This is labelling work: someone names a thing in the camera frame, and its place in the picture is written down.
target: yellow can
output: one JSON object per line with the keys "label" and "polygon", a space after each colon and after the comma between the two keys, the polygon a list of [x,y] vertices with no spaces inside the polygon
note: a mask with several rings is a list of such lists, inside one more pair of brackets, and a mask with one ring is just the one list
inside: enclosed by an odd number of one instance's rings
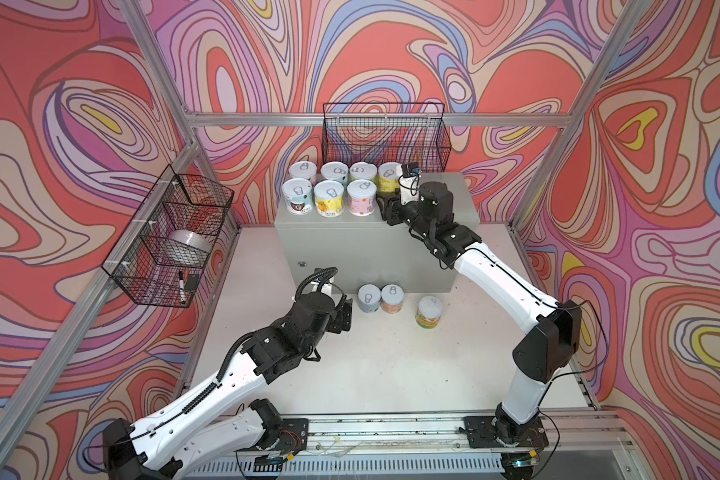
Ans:
{"label": "yellow can", "polygon": [[322,216],[339,216],[344,211],[344,185],[324,180],[315,186],[315,205]]}
{"label": "yellow can", "polygon": [[378,191],[382,194],[393,194],[398,183],[398,162],[387,162],[378,168]]}

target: white table surface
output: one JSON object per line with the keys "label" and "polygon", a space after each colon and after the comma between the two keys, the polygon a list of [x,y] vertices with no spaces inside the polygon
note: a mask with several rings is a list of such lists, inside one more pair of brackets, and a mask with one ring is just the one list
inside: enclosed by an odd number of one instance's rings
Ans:
{"label": "white table surface", "polygon": [[[528,277],[504,225],[480,225],[478,234]],[[411,242],[412,248],[423,248]],[[192,384],[218,370],[240,335],[285,315],[294,290],[276,230],[242,229]],[[381,309],[367,314],[354,306],[352,329],[326,333],[320,341],[320,362],[302,361],[246,403],[269,398],[287,415],[496,408],[516,369],[511,353],[522,339],[517,324],[480,287],[458,276],[451,293],[437,294],[444,313],[437,327],[426,330],[414,319],[423,295],[406,295],[395,314]],[[554,382],[544,407],[586,407],[574,376]]]}

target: black wire basket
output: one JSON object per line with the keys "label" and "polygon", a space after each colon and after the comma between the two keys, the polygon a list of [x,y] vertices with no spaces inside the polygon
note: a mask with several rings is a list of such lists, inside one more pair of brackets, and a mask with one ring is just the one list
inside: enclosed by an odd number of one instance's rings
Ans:
{"label": "black wire basket", "polygon": [[445,171],[451,139],[439,102],[332,102],[322,106],[323,162],[418,162],[422,172]]}
{"label": "black wire basket", "polygon": [[174,174],[135,241],[105,271],[134,303],[189,307],[233,197],[214,180]]}

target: gray metal box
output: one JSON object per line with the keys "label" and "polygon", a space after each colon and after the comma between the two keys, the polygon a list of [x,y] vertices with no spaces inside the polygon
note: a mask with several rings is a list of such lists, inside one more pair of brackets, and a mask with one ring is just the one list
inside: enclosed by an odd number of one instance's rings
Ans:
{"label": "gray metal box", "polygon": [[[443,182],[453,193],[455,221],[472,230],[480,224],[462,174],[423,174],[421,182],[427,181]],[[325,218],[315,209],[293,215],[281,198],[275,228],[295,285],[315,268],[326,266],[338,268],[334,281],[346,293],[357,293],[365,283],[379,287],[396,283],[412,293],[450,292],[456,278],[456,272],[442,270],[427,248],[411,238],[407,226],[387,225],[378,208],[370,216],[346,210]]]}

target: ventilation grille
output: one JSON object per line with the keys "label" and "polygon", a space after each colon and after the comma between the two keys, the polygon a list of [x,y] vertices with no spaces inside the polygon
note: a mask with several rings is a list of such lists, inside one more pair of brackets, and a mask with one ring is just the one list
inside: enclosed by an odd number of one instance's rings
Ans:
{"label": "ventilation grille", "polygon": [[[362,455],[342,458],[320,456],[296,457],[286,463],[282,472],[254,472],[250,457],[240,458],[240,466],[246,476],[279,475],[378,475],[378,474],[426,474],[426,473],[501,473],[501,454],[411,454],[411,455]],[[237,476],[235,457],[224,457],[201,466],[188,478]]]}

